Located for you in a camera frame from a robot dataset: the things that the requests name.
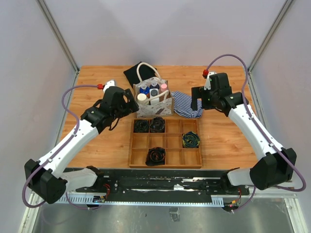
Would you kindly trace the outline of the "orange bottle dark cap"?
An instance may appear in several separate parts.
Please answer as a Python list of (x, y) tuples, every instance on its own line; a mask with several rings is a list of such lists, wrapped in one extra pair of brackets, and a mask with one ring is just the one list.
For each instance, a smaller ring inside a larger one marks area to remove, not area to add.
[(159, 89), (159, 84), (156, 82), (153, 82), (150, 84), (150, 89)]

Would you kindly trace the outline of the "wooden compartment tray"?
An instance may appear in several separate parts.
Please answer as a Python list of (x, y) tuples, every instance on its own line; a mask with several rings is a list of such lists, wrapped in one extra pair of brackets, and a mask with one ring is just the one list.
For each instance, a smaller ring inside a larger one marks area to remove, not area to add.
[[(199, 124), (196, 119), (165, 119), (162, 133), (145, 131), (137, 133), (132, 120), (128, 164), (130, 168), (174, 168), (200, 169), (203, 165), (201, 148), (186, 148), (183, 146), (182, 135), (194, 132), (199, 135)], [(164, 164), (148, 166), (145, 164), (150, 149), (161, 147), (166, 155)]]

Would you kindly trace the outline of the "printed canvas tote bag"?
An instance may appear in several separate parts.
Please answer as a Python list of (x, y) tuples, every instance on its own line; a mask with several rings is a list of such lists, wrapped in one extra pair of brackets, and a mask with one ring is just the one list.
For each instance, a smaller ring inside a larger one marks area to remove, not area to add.
[[(154, 74), (142, 79), (141, 67), (150, 68)], [(174, 97), (168, 87), (168, 81), (161, 78), (158, 71), (150, 64), (141, 62), (136, 68), (139, 80), (133, 85), (135, 101), (139, 106), (138, 118), (168, 117), (173, 115)]]

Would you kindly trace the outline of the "clear bottle pink cap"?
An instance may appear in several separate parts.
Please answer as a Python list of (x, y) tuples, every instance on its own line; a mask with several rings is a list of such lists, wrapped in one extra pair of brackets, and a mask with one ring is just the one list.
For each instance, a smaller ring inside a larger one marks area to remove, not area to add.
[(160, 93), (163, 93), (165, 92), (166, 90), (168, 89), (168, 86), (167, 84), (163, 83), (161, 86), (160, 86)]

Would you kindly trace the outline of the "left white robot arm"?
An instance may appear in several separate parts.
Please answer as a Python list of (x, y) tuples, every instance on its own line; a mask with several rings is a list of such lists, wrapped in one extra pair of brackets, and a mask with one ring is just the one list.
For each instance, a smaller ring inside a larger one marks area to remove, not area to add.
[(130, 89), (124, 90), (114, 84), (97, 85), (96, 88), (103, 90), (103, 98), (76, 118), (76, 125), (69, 134), (39, 160), (26, 162), (22, 201), (27, 207), (32, 207), (25, 197), (27, 188), (48, 204), (79, 188), (88, 187), (93, 192), (103, 189), (104, 180), (93, 166), (73, 172), (64, 170), (88, 142), (105, 129), (114, 130), (121, 118), (137, 112), (139, 107)]

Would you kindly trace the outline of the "cream bottle white cap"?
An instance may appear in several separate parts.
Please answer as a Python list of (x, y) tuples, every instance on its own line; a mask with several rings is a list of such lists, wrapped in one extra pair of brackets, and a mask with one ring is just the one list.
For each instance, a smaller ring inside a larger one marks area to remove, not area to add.
[(137, 95), (137, 103), (138, 103), (138, 104), (146, 105), (146, 104), (147, 104), (147, 100), (148, 100), (148, 97), (147, 97), (146, 94), (139, 93), (139, 94)]

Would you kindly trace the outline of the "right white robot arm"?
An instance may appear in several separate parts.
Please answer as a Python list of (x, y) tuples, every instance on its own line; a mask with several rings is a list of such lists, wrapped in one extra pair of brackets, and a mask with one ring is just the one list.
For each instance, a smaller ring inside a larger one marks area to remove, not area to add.
[(239, 185), (264, 190), (291, 180), (293, 169), (288, 162), (296, 162), (292, 148), (284, 148), (265, 129), (241, 92), (232, 92), (226, 73), (204, 70), (204, 86), (191, 89), (191, 108), (198, 108), (198, 100), (205, 110), (215, 109), (233, 121), (246, 137), (257, 157), (252, 168), (234, 168), (225, 173), (220, 188), (232, 194)]

